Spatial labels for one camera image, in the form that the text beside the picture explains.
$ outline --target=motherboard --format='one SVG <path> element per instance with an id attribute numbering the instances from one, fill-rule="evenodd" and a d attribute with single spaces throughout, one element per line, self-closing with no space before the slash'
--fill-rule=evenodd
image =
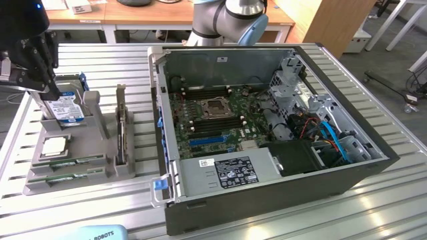
<path id="1" fill-rule="evenodd" d="M 232 153 L 275 140 L 260 102 L 265 91 L 216 87 L 169 94 L 181 159 Z"/>

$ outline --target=sticker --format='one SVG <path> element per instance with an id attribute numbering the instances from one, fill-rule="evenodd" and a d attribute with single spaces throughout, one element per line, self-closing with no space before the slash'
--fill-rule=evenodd
<path id="1" fill-rule="evenodd" d="M 227 56 L 219 56 L 219 57 L 216 58 L 216 62 L 217 62 L 217 63 L 227 63 L 227 61 L 228 61 L 228 57 L 227 57 Z"/>
<path id="2" fill-rule="evenodd" d="M 76 94 L 72 91 L 64 91 L 56 101 L 45 101 L 56 119 L 63 123 L 81 122 L 84 114 L 79 104 L 75 103 Z"/>
<path id="3" fill-rule="evenodd" d="M 213 158 L 199 160 L 200 168 L 213 166 L 213 163 L 215 163 Z"/>
<path id="4" fill-rule="evenodd" d="M 416 102 L 418 101 L 418 98 L 411 96 L 411 95 L 406 95 L 407 99 L 410 99 L 411 101 Z"/>
<path id="5" fill-rule="evenodd" d="M 101 21 L 100 21 L 100 20 L 80 20 L 80 23 L 85 23 L 85 24 L 100 24 Z"/>
<path id="6" fill-rule="evenodd" d="M 248 156 L 216 161 L 215 168 L 223 189 L 259 182 Z"/>

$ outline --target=floor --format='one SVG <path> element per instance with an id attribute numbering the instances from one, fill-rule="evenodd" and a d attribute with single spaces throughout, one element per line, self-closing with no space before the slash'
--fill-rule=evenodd
<path id="1" fill-rule="evenodd" d="M 368 19 L 364 30 L 374 35 L 386 21 L 388 14 L 384 13 L 378 19 Z M 427 35 L 412 29 L 403 37 L 399 44 L 395 46 L 391 52 L 386 51 L 386 46 L 394 39 L 399 30 L 404 26 L 404 23 L 395 20 L 388 28 L 388 31 L 378 41 L 374 49 L 362 53 L 344 54 L 340 58 L 340 62 L 348 68 L 355 77 L 362 80 L 364 78 L 364 71 L 372 70 L 382 75 L 390 82 L 392 82 L 399 88 L 404 89 L 406 80 L 411 76 L 407 69 L 414 64 L 416 59 L 422 56 L 427 50 Z M 59 41 L 61 43 L 99 43 L 99 35 L 93 30 L 79 31 L 72 30 L 71 39 L 65 38 L 63 32 L 59 34 Z M 185 38 L 184 31 L 171 31 L 167 36 L 167 42 L 179 43 Z M 163 43 L 165 41 L 157 40 L 155 33 L 147 30 L 131 31 L 131 43 Z M 420 81 L 427 82 L 427 71 L 419 77 Z M 419 112 L 410 114 L 404 113 L 404 101 L 399 95 L 391 90 L 384 88 L 379 83 L 370 81 L 366 83 L 366 87 L 374 93 L 376 98 L 382 101 L 390 111 L 395 114 L 407 128 L 412 131 L 415 136 L 427 144 L 427 127 L 423 126 L 423 121 L 427 117 L 427 100 L 422 100 L 419 103 Z M 19 108 L 17 104 L 11 104 L 7 101 L 7 97 L 13 94 L 15 91 L 5 88 L 0 88 L 0 146 L 4 142 L 8 129 Z M 19 102 L 23 96 L 17 96 L 12 101 Z"/>

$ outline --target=gray parts holder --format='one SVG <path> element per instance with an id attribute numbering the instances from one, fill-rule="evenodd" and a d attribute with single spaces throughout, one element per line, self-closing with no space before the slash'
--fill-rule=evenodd
<path id="1" fill-rule="evenodd" d="M 133 113 L 125 109 L 125 163 L 117 164 L 117 111 L 101 114 L 97 91 L 85 91 L 83 102 L 91 111 L 85 124 L 64 128 L 56 119 L 40 121 L 43 129 L 23 190 L 27 196 L 135 177 Z M 55 153 L 44 151 L 49 140 L 59 145 Z"/>

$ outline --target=wooden table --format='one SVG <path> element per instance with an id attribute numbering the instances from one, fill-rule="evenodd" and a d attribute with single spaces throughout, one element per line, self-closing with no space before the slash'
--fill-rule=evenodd
<path id="1" fill-rule="evenodd" d="M 295 22 L 275 3 L 268 0 L 267 31 L 277 31 L 275 43 L 284 43 Z M 149 6 L 124 6 L 117 0 L 108 0 L 104 18 L 107 42 L 116 43 L 116 30 L 191 30 L 193 21 L 193 4 L 181 0 L 167 4 L 156 0 Z"/>
<path id="2" fill-rule="evenodd" d="M 268 0 L 267 31 L 277 31 L 275 43 L 284 43 L 295 22 L 275 3 Z M 69 10 L 48 10 L 51 30 L 103 30 L 107 43 L 116 43 L 116 30 L 191 30 L 193 4 L 181 0 L 161 3 L 152 0 L 149 6 L 124 6 L 117 0 L 92 5 L 92 12 L 73 15 Z"/>

